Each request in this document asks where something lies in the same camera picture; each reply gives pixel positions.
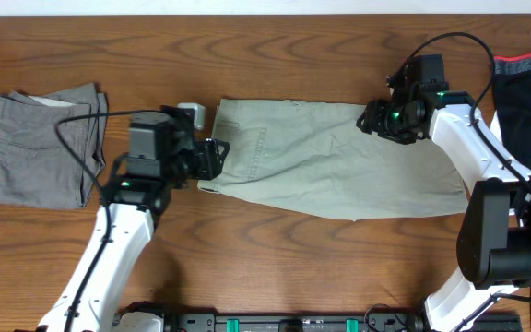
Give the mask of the light khaki shorts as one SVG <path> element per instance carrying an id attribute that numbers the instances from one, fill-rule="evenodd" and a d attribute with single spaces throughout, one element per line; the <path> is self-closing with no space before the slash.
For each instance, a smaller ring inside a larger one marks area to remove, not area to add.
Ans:
<path id="1" fill-rule="evenodd" d="M 223 100 L 213 138 L 230 151 L 202 191 L 326 219 L 425 218 L 466 211 L 466 189 L 428 140 L 363 134 L 361 105 Z"/>

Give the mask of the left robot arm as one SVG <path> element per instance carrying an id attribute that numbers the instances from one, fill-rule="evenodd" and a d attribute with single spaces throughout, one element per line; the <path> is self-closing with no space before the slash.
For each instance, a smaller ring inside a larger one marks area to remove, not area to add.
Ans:
<path id="1" fill-rule="evenodd" d="M 223 169 L 228 143 L 200 141 L 206 109 L 197 103 L 129 112 L 129 149 L 114 160 L 100 186 L 100 209 L 87 248 L 38 330 L 174 331 L 176 320 L 149 302 L 118 309 L 138 257 L 150 243 L 171 192 L 190 179 L 212 180 Z"/>

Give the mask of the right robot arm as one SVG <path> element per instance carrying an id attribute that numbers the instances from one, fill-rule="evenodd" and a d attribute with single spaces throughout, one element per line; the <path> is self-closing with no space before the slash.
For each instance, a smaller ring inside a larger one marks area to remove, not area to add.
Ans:
<path id="1" fill-rule="evenodd" d="M 401 145 L 431 140 L 470 192 L 458 266 L 405 329 L 468 331 L 498 300 L 531 286 L 531 170 L 493 135 L 468 93 L 450 90 L 440 55 L 410 57 L 387 85 L 390 100 L 370 101 L 358 129 Z"/>

